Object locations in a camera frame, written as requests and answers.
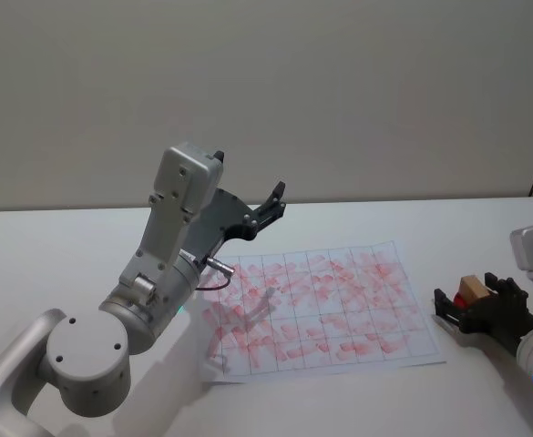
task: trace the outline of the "beige wall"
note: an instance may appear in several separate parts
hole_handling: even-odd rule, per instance
[[[533,0],[0,0],[0,208],[142,204],[184,140],[249,201],[526,195]]]

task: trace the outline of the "grid paper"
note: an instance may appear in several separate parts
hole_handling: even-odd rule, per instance
[[[204,381],[252,381],[442,361],[393,241],[222,258],[200,294]],[[223,275],[207,269],[201,287]]]

